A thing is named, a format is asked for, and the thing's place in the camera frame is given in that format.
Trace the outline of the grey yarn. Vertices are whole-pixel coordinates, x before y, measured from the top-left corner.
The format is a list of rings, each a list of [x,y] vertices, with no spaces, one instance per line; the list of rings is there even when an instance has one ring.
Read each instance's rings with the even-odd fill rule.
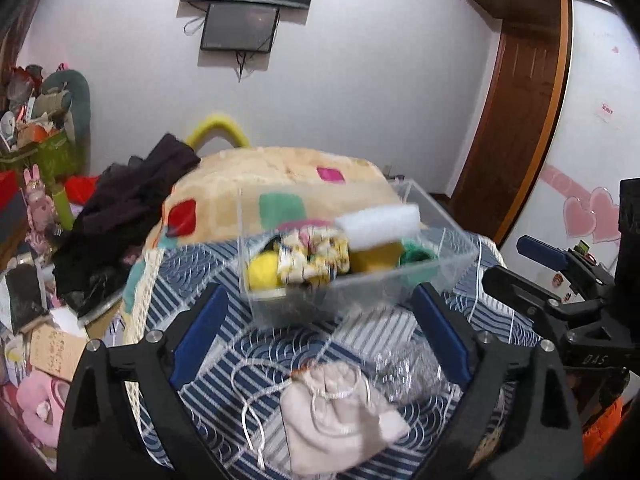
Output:
[[[368,374],[386,400],[396,406],[451,392],[450,383],[425,340],[408,341],[377,354]]]

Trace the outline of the yellow floral fabric scrunchie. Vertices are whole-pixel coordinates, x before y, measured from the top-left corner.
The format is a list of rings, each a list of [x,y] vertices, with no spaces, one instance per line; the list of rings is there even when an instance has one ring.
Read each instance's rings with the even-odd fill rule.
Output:
[[[318,287],[350,271],[348,238],[333,226],[288,231],[277,248],[277,277],[283,285]]]

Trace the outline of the white drawstring pouch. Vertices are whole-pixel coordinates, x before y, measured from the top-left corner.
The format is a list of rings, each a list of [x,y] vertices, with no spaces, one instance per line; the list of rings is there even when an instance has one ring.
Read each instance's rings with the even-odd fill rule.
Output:
[[[241,425],[257,466],[267,468],[267,433],[254,403],[279,396],[280,413],[293,474],[314,477],[352,469],[405,437],[410,426],[398,409],[372,386],[361,368],[344,361],[313,362],[297,370],[266,360],[236,364],[235,377],[249,366],[269,367],[284,379],[246,396],[232,389],[242,402]]]

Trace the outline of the white foam block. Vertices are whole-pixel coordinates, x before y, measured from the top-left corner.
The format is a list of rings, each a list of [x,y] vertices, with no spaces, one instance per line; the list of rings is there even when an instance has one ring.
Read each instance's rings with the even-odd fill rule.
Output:
[[[417,204],[396,204],[343,214],[333,223],[345,233],[349,249],[361,252],[416,235],[421,229],[421,216]]]

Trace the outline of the brown cardboard note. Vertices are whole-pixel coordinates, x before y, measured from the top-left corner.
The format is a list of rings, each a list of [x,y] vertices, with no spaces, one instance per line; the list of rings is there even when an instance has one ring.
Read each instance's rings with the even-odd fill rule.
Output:
[[[71,382],[87,342],[49,325],[40,325],[30,335],[29,363],[52,377]]]

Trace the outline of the small wall monitor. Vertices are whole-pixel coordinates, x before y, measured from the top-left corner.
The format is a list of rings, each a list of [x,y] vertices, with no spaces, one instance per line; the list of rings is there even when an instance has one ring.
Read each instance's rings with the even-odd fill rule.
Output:
[[[201,49],[210,52],[268,54],[279,23],[275,6],[215,2],[208,6]]]

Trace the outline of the yellow plush ball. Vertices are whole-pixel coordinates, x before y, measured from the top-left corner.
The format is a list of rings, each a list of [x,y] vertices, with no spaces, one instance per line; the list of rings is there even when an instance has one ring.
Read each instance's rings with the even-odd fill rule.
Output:
[[[248,263],[246,270],[247,285],[250,290],[271,290],[281,288],[278,274],[279,254],[266,250]]]

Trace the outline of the green box of clutter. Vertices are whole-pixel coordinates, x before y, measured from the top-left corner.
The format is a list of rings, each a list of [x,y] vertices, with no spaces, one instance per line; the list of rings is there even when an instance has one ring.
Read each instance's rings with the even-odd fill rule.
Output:
[[[64,130],[40,143],[24,146],[17,152],[1,155],[1,170],[14,171],[23,181],[23,171],[37,165],[40,179],[46,185],[79,174],[84,168],[84,148],[73,143]]]

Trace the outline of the white sliding wardrobe door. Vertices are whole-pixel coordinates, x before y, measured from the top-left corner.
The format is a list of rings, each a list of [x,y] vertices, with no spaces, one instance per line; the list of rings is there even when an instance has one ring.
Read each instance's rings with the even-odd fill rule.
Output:
[[[570,62],[546,159],[501,253],[506,266],[544,287],[564,278],[520,255],[523,235],[557,248],[587,243],[616,263],[620,181],[639,174],[639,46],[612,6],[568,0]]]

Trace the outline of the clear plastic storage box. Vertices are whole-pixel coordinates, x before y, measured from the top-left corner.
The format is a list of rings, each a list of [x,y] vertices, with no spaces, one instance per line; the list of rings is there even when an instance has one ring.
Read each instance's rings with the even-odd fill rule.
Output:
[[[239,190],[239,280],[260,327],[344,318],[442,292],[477,246],[413,180],[247,185]]]

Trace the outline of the yellow green sponge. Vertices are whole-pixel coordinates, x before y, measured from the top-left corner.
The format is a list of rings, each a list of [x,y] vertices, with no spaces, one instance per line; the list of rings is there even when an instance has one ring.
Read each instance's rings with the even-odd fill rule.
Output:
[[[349,252],[350,272],[375,273],[393,270],[405,252],[401,242],[393,242],[369,249]]]

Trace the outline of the pink plush slipper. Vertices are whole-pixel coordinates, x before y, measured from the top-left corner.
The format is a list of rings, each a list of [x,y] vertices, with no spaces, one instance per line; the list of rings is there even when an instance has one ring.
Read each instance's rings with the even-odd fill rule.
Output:
[[[32,372],[17,389],[16,400],[29,432],[47,448],[57,448],[70,384],[41,370]]]

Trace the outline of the pink bunny figure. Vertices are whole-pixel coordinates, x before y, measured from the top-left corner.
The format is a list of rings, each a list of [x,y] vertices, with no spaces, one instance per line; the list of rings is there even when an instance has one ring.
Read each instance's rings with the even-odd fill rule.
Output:
[[[52,198],[47,194],[46,185],[40,178],[37,164],[24,170],[24,196],[29,231],[27,240],[32,249],[43,255],[50,248],[47,240],[47,228],[54,226],[56,210]]]

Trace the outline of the green knitted cloth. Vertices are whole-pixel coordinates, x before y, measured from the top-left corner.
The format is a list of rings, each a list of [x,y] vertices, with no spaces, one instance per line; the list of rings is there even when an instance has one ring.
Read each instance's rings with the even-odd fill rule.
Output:
[[[439,265],[436,264],[438,255],[431,247],[425,246],[405,238],[400,242],[402,253],[397,261],[398,268],[408,268],[418,266],[418,270],[407,271],[405,281],[408,287],[416,286],[433,281],[439,274]]]

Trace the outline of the black hat with chain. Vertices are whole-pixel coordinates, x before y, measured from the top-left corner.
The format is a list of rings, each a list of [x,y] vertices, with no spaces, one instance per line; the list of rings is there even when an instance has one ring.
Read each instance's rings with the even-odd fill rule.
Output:
[[[280,236],[276,235],[270,238],[262,250],[259,252],[258,257],[262,258],[278,258],[280,248]]]

